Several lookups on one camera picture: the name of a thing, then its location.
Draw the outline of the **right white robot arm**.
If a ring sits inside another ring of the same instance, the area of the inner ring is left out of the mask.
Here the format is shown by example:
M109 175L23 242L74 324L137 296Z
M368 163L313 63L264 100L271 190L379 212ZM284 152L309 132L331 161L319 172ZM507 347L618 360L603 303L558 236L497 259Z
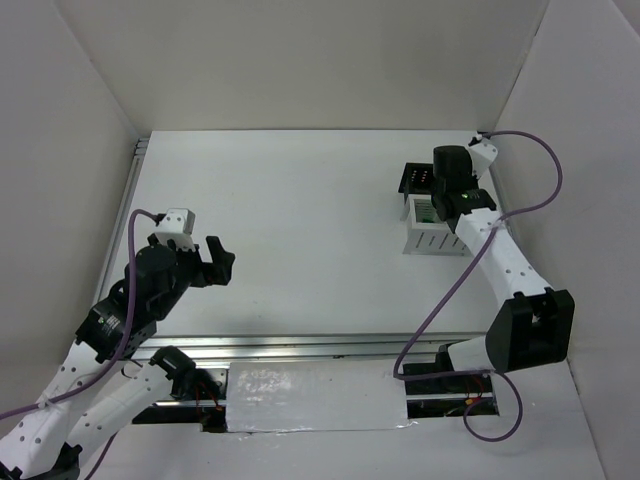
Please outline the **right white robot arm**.
M466 147L436 147L433 176L438 217L467 247L498 304L486 334L447 347L452 368L508 373L564 361L575 312L571 294L552 288L526 259L479 187Z

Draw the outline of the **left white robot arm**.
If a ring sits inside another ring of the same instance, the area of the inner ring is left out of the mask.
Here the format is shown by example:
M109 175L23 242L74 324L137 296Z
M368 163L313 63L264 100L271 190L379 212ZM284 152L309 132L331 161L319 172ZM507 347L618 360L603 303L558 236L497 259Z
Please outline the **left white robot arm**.
M1 440L2 478L76 479L102 443L156 401L219 400L219 383L176 346L160 348L123 387L94 400L188 289L229 284L235 255L216 236L206 244L208 262L198 246L161 244L155 236L130 254L123 279L91 308L49 385L17 411L18 424Z

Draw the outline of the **long green lego brick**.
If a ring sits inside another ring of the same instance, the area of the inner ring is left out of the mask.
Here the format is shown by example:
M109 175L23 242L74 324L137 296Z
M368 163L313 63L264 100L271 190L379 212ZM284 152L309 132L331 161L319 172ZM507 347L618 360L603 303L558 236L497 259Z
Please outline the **long green lego brick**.
M422 205L416 207L415 210L416 220L420 223L440 223L440 219L437 212L428 205Z

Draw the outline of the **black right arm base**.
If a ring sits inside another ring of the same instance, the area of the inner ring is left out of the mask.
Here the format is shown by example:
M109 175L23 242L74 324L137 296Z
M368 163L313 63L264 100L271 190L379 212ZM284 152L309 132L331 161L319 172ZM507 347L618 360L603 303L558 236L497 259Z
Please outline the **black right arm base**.
M497 415L491 379L482 375L444 377L405 382L409 419L462 417L465 409L486 398L472 415Z

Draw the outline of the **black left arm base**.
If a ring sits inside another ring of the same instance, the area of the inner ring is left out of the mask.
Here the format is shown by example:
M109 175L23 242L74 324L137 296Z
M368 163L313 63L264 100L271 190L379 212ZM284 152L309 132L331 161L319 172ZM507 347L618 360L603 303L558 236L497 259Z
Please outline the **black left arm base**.
M197 368L190 379L133 420L134 425L190 425L201 432L225 433L228 369Z

